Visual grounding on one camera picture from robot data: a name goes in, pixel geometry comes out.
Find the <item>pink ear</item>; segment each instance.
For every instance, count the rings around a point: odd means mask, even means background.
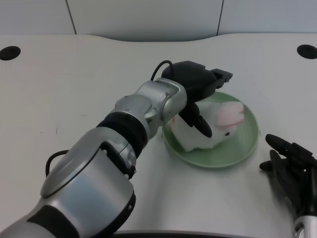
[[[220,105],[215,124],[218,127],[238,125],[244,120],[244,106],[241,102],[226,102]]]

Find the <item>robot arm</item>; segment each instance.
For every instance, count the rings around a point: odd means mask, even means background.
[[[192,62],[183,65],[195,70],[192,75],[207,71]],[[221,70],[208,74],[212,85],[207,91],[203,85],[200,99],[213,94],[228,81],[228,75]],[[0,238],[108,237],[117,231],[135,205],[129,179],[136,172],[136,159],[159,126],[181,112],[188,100],[194,102],[188,97],[188,91],[195,90],[193,86],[172,76],[173,80],[167,75],[147,81],[136,93],[120,99],[48,174],[36,207],[0,233]],[[196,92],[201,90],[199,84],[196,80]]]

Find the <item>table surface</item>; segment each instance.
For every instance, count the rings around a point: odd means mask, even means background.
[[[38,202],[45,163],[95,127],[115,102],[149,80],[163,60],[191,60],[233,78],[220,91],[242,100],[261,130],[256,151],[237,166],[207,170],[173,157],[161,132],[137,160],[136,207],[126,230],[180,230],[289,238],[292,216],[259,170],[269,159],[264,136],[278,135],[314,152],[317,60],[300,57],[317,34],[234,34],[178,43],[131,43],[96,36],[1,36],[0,228]]]

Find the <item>robotic hand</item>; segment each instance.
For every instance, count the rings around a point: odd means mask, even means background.
[[[162,63],[162,78],[153,81]],[[185,61],[162,62],[152,79],[125,96],[49,173],[36,207],[0,238],[108,237],[130,216],[136,201],[129,181],[136,159],[158,127],[180,113],[198,130],[208,124],[195,102],[212,95],[231,73]]]
[[[265,139],[276,151],[270,151],[270,161],[261,163],[260,168],[274,172],[294,208],[297,218],[294,237],[317,237],[317,160],[296,143],[270,134]],[[278,153],[286,158],[281,159]]]

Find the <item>white plush rabbit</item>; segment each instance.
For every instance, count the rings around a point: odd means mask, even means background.
[[[200,115],[206,120],[212,130],[212,137],[201,134],[194,126],[190,127],[179,115],[170,122],[171,130],[183,147],[188,152],[195,148],[213,148],[218,143],[232,137],[237,125],[244,120],[244,106],[241,102],[197,102]]]

